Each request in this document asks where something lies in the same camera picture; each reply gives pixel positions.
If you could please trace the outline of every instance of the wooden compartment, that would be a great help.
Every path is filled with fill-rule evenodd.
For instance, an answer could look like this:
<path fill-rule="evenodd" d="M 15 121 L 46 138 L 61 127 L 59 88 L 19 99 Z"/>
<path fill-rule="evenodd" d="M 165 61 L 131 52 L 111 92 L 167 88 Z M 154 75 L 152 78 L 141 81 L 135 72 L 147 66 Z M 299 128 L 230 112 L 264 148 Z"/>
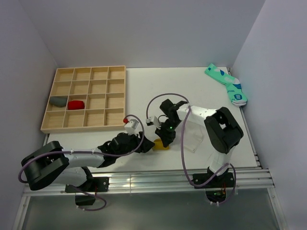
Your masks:
<path fill-rule="evenodd" d="M 126 75 L 125 66 L 113 66 L 109 67 L 109 79 L 124 79 Z"/>
<path fill-rule="evenodd" d="M 84 110 L 66 111 L 63 127 L 82 127 L 84 120 Z"/>
<path fill-rule="evenodd" d="M 105 94 L 90 94 L 87 96 L 86 109 L 104 109 L 105 104 Z"/>
<path fill-rule="evenodd" d="M 91 80 L 106 80 L 108 77 L 108 67 L 95 67 L 91 71 Z"/>
<path fill-rule="evenodd" d="M 106 108 L 124 108 L 124 93 L 108 93 L 106 95 Z"/>
<path fill-rule="evenodd" d="M 106 80 L 91 80 L 88 94 L 106 93 Z"/>
<path fill-rule="evenodd" d="M 70 88 L 71 88 L 70 81 L 55 82 L 52 86 L 50 96 L 66 96 L 69 94 Z"/>
<path fill-rule="evenodd" d="M 89 80 L 91 68 L 77 68 L 73 73 L 73 81 Z"/>
<path fill-rule="evenodd" d="M 107 92 L 124 92 L 125 91 L 125 80 L 124 79 L 112 79 L 107 80 Z"/>
<path fill-rule="evenodd" d="M 106 109 L 105 126 L 124 125 L 124 109 Z"/>
<path fill-rule="evenodd" d="M 84 102 L 84 105 L 86 106 L 86 95 L 70 95 L 69 98 L 68 98 L 68 102 L 71 102 L 71 101 L 83 101 Z"/>
<path fill-rule="evenodd" d="M 124 127 L 126 67 L 79 67 L 57 69 L 50 96 L 68 102 L 83 101 L 85 108 L 46 106 L 41 126 L 44 133 L 121 130 Z"/>
<path fill-rule="evenodd" d="M 42 129 L 62 128 L 65 111 L 46 112 Z"/>
<path fill-rule="evenodd" d="M 54 81 L 71 81 L 73 69 L 58 69 Z"/>
<path fill-rule="evenodd" d="M 105 111 L 103 109 L 86 110 L 84 124 L 85 127 L 103 126 Z"/>
<path fill-rule="evenodd" d="M 70 95 L 73 95 L 73 94 L 87 94 L 88 84 L 89 84 L 88 80 L 73 81 L 71 83 L 71 91 L 70 91 L 69 94 Z"/>

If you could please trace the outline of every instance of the metal frame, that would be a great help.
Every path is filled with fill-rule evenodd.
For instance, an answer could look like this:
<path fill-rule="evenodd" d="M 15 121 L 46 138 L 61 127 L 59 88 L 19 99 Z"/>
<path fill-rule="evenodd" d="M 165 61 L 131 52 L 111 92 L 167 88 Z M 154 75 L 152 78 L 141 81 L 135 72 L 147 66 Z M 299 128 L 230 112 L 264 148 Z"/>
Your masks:
<path fill-rule="evenodd" d="M 277 223 L 280 230 L 289 230 L 285 215 L 283 213 L 282 206 L 276 194 L 275 188 L 268 188 L 271 204 L 277 219 Z"/>
<path fill-rule="evenodd" d="M 190 170 L 189 175 L 203 173 L 204 170 Z M 182 170 L 142 173 L 93 173 L 94 177 L 109 177 L 109 189 L 103 194 L 123 193 L 160 193 L 195 191 Z M 274 188 L 270 171 L 267 169 L 236 170 L 237 189 Z M 65 185 L 51 184 L 39 191 L 31 191 L 29 185 L 24 188 L 24 196 L 71 196 L 65 193 Z"/>

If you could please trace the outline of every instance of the teal sock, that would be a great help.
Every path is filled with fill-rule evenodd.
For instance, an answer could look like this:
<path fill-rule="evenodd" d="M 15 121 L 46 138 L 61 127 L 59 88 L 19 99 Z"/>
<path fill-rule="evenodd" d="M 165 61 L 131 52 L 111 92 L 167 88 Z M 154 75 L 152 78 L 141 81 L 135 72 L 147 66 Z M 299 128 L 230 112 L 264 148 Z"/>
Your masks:
<path fill-rule="evenodd" d="M 228 75 L 224 71 L 217 68 L 214 64 L 210 64 L 205 73 L 226 85 L 227 94 L 232 104 L 239 107 L 247 102 L 246 96 L 242 93 L 240 81 L 233 76 Z"/>

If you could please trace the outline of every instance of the gray object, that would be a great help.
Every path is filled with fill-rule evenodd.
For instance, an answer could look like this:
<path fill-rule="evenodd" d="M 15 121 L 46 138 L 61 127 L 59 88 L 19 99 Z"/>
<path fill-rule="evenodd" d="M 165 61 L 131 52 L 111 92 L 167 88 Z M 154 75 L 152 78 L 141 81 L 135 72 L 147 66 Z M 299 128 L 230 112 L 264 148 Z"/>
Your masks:
<path fill-rule="evenodd" d="M 67 104 L 67 98 L 65 97 L 50 97 L 49 103 L 56 107 L 65 107 Z"/>

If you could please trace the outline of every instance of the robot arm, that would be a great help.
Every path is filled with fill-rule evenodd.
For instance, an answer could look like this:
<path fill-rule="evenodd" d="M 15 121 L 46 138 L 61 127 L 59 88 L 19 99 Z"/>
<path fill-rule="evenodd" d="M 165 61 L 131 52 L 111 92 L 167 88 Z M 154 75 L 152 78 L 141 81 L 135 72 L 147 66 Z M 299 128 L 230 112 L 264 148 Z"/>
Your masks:
<path fill-rule="evenodd" d="M 166 147 L 175 139 L 176 127 L 183 121 L 189 111 L 189 105 L 181 101 L 177 104 L 172 103 L 169 99 L 162 102 L 160 109 L 168 119 L 156 125 L 156 134 L 161 138 L 163 145 Z M 146 120 L 147 125 L 156 122 L 155 118 Z M 212 146 L 215 148 L 213 161 L 209 170 L 212 173 L 217 172 L 223 165 L 229 163 L 235 146 L 243 137 L 243 131 L 236 122 L 230 111 L 222 107 L 220 109 L 206 109 L 197 106 L 191 106 L 191 113 L 188 121 L 206 127 Z M 227 168 L 219 171 L 217 176 L 222 175 Z"/>

